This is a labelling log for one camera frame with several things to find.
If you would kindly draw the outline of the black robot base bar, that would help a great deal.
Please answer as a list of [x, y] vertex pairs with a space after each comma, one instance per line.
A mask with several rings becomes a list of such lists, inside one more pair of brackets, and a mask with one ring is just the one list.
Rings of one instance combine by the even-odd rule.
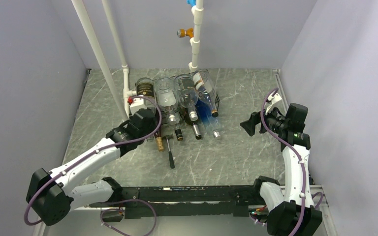
[[126, 219], [152, 215], [145, 203], [153, 207], [157, 216], [232, 215], [247, 217], [253, 207], [263, 206], [259, 189], [271, 178], [259, 176], [252, 185], [122, 187], [107, 201], [90, 207], [122, 207]]

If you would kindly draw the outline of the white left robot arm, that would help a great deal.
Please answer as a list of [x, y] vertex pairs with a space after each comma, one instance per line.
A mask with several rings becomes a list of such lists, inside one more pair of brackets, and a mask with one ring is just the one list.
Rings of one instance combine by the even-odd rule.
[[30, 180], [24, 213], [27, 225], [31, 209], [38, 222], [47, 226], [60, 222], [70, 211], [94, 203], [114, 207], [121, 202], [123, 188], [112, 177], [83, 185], [82, 181], [106, 164], [136, 149], [161, 125], [161, 113], [141, 109], [75, 159], [50, 171], [36, 170]]

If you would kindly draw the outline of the clear bottle black gold label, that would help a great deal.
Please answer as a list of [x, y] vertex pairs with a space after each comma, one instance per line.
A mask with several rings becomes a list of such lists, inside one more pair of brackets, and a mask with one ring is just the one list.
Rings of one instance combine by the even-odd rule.
[[135, 83], [135, 89], [138, 96], [155, 98], [154, 81], [151, 78], [138, 79]]

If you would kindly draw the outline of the clear round glass bottle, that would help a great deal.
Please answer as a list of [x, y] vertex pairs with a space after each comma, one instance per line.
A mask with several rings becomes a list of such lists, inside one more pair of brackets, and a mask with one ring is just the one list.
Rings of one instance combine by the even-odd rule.
[[176, 115], [178, 101], [174, 93], [174, 81], [170, 77], [155, 80], [154, 89], [157, 96], [157, 104], [166, 115], [169, 125], [176, 125], [180, 119]]

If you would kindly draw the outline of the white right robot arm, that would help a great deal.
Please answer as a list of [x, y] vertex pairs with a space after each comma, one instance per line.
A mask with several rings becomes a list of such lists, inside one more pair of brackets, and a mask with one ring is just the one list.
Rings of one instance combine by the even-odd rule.
[[310, 136], [303, 132], [308, 108], [291, 103], [286, 115], [278, 108], [270, 113], [253, 112], [240, 124], [248, 135], [269, 132], [281, 143], [285, 166], [285, 186], [267, 177], [259, 177], [253, 185], [252, 199], [265, 203], [268, 214], [264, 224], [271, 236], [312, 236], [322, 223], [322, 212], [314, 204], [310, 191], [308, 160]]

